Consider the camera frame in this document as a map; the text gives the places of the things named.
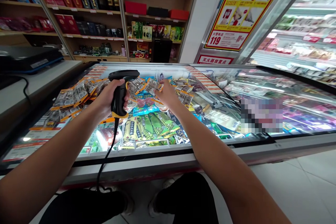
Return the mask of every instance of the person's left hand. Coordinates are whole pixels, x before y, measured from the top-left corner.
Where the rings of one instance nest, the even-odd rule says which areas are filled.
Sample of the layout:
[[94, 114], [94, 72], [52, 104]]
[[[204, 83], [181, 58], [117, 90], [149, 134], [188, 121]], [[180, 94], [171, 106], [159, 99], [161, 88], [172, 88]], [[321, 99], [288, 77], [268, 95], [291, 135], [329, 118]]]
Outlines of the person's left hand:
[[[111, 81], [103, 91], [98, 95], [98, 97], [94, 100], [94, 102], [90, 105], [93, 106], [97, 113], [101, 114], [102, 119], [104, 120], [111, 114], [111, 103], [113, 99], [113, 93], [116, 87], [121, 86], [125, 83], [124, 79], [121, 80], [113, 80]], [[125, 96], [124, 107], [127, 106], [127, 100], [130, 98], [130, 94], [127, 91]]]

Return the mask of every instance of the fire safety poster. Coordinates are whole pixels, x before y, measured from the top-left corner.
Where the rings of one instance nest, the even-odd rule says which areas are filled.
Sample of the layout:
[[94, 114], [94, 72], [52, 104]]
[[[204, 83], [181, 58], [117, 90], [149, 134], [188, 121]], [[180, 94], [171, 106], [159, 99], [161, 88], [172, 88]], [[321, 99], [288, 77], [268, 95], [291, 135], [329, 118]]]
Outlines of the fire safety poster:
[[239, 51], [272, 0], [223, 0], [205, 49]]

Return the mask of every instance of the white wall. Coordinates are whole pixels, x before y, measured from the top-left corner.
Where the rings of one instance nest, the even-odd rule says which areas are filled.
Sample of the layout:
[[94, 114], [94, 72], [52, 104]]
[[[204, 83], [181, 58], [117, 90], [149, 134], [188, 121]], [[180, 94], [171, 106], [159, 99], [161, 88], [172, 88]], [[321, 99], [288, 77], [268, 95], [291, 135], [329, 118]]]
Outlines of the white wall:
[[194, 0], [186, 37], [180, 53], [180, 63], [193, 63], [207, 26], [217, 8], [217, 0]]

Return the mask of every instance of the hand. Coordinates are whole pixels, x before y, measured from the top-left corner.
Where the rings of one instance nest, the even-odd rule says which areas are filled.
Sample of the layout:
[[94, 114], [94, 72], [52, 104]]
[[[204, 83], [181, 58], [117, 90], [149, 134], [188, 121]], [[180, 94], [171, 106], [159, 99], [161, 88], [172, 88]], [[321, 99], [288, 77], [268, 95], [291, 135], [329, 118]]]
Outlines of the hand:
[[[116, 87], [121, 86], [124, 83], [125, 83], [124, 79], [111, 81], [103, 89], [103, 91], [98, 95], [98, 97], [94, 100], [94, 102], [89, 106], [89, 107], [93, 107], [97, 111], [97, 113], [101, 114], [102, 116], [101, 120], [104, 120], [106, 117], [108, 117], [111, 114], [111, 103], [113, 99], [113, 93]], [[126, 96], [125, 96], [124, 107], [127, 106], [127, 100], [129, 98], [130, 98], [130, 94], [127, 91]]]
[[162, 91], [159, 92], [155, 90], [155, 95], [159, 98], [160, 102], [168, 106], [171, 110], [182, 104], [175, 93], [174, 87], [170, 85], [169, 80], [164, 79], [160, 81], [160, 83], [163, 84]]

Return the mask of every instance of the poster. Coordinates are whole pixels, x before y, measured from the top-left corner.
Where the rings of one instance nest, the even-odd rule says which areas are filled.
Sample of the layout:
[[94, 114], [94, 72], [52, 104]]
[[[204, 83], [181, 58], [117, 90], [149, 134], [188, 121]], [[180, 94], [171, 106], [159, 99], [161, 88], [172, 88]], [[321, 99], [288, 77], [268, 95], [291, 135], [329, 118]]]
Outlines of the poster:
[[197, 64], [221, 64], [229, 65], [233, 61], [233, 58], [200, 55]]
[[223, 0], [205, 49], [239, 51], [273, 0]]

